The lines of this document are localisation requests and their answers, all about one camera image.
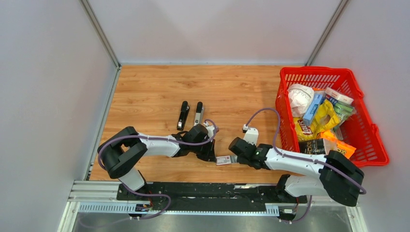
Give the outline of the grey and black stapler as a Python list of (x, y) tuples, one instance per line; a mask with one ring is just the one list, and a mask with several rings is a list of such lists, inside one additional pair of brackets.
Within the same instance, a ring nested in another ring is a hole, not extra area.
[(204, 105), (201, 101), (197, 102), (195, 117), (194, 117), (194, 126), (201, 124), (204, 115)]

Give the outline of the red white staple box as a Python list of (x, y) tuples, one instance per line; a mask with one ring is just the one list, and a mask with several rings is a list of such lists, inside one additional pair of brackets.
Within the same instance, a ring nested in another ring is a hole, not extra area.
[(216, 165), (227, 165), (227, 164), (232, 164), (232, 158), (231, 156), (219, 156), (216, 157)]

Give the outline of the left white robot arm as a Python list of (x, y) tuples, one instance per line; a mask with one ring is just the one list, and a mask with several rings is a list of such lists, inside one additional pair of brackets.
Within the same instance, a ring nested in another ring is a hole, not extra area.
[(129, 188), (135, 200), (143, 200), (148, 193), (146, 181), (135, 165), (142, 157), (165, 156), (178, 158), (196, 154), (204, 161), (214, 161), (215, 125), (193, 126), (168, 136), (149, 136), (128, 126), (99, 146), (98, 163), (111, 179), (119, 179)]

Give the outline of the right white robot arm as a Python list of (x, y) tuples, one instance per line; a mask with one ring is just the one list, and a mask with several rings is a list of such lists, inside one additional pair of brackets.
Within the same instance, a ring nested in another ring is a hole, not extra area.
[(364, 172), (338, 151), (310, 155), (292, 152), (272, 145), (253, 145), (236, 137), (229, 150), (237, 161), (255, 169), (283, 170), (295, 173), (282, 178), (276, 188), (281, 202), (293, 197), (329, 196), (345, 206), (357, 205), (358, 197), (366, 194), (362, 187)]

